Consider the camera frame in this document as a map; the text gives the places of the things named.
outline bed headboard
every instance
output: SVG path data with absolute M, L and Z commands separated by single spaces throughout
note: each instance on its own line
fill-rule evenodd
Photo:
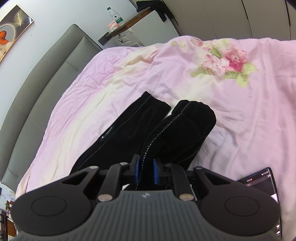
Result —
M 16 191 L 64 91 L 102 49 L 73 24 L 28 75 L 0 130 L 0 180 Z

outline plastic bottle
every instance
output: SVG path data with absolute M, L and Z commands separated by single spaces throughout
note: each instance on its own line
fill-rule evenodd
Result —
M 112 8 L 107 8 L 107 10 L 109 11 L 110 16 L 118 23 L 118 25 L 123 25 L 124 21 L 122 19 L 122 17 Z

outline pink bedspread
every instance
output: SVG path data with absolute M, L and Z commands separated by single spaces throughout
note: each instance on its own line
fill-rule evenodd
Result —
M 98 53 L 54 108 L 17 196 L 67 176 L 144 91 L 174 107 L 202 101 L 217 124 L 192 162 L 234 180 L 273 170 L 284 240 L 296 236 L 296 41 L 182 36 Z

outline wardrobe door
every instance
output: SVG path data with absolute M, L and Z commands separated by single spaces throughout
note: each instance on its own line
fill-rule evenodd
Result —
M 287 2 L 288 5 L 288 11 L 290 16 L 290 32 L 291 32 L 291 40 L 296 39 L 296 9 L 290 5 L 290 3 Z
M 289 19 L 284 0 L 242 0 L 254 39 L 270 37 L 290 40 Z
M 201 40 L 216 39 L 216 34 L 200 0 L 164 0 L 184 35 Z
M 252 38 L 250 24 L 241 0 L 201 0 L 201 3 L 218 39 Z

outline smartphone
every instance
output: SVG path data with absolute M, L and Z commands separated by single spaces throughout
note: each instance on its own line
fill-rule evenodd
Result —
M 260 191 L 269 194 L 279 204 L 279 196 L 276 189 L 276 183 L 270 167 L 267 167 L 261 171 L 258 171 L 250 176 L 247 176 L 238 182 L 245 184 L 246 186 L 256 188 Z M 274 233 L 281 239 L 282 233 L 281 218 L 274 228 Z

